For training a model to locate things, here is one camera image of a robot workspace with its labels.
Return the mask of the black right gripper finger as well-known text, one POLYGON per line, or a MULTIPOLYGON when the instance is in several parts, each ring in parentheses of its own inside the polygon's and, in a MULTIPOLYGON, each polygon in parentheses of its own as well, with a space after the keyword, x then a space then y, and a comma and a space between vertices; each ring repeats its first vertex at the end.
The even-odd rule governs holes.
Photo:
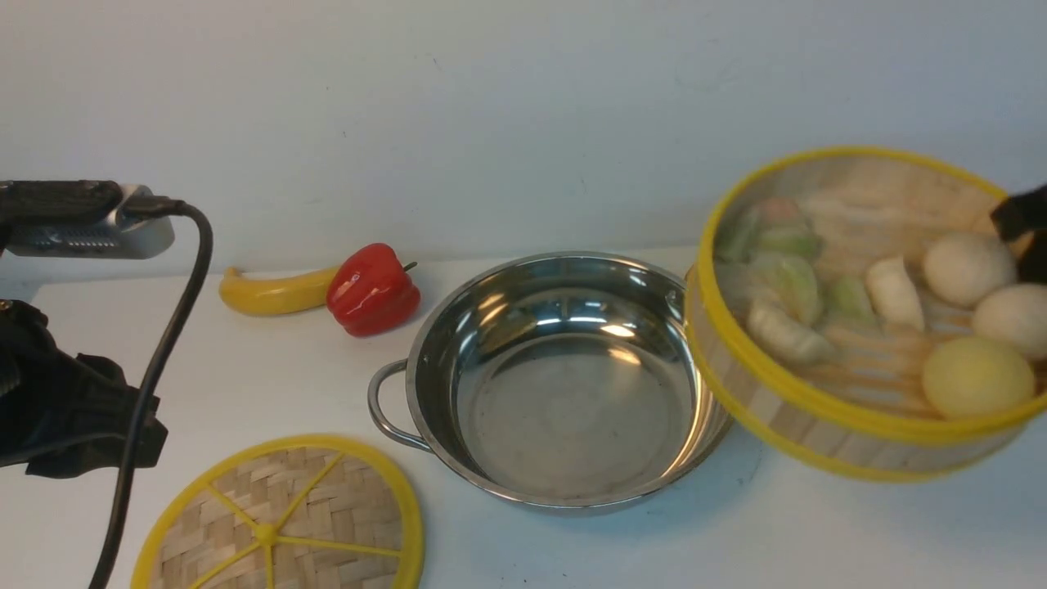
POLYGON ((1031 237, 1018 255, 1018 279, 1046 284, 1046 184, 1004 199, 990 213, 997 236, 1005 243, 1031 237))

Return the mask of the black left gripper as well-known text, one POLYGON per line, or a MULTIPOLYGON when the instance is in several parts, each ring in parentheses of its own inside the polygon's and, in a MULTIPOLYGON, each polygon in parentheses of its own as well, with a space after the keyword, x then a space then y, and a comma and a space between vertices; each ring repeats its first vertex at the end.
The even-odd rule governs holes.
POLYGON ((107 357, 60 350, 22 299, 1 310, 1 466, 71 479, 121 462, 137 388, 107 357))

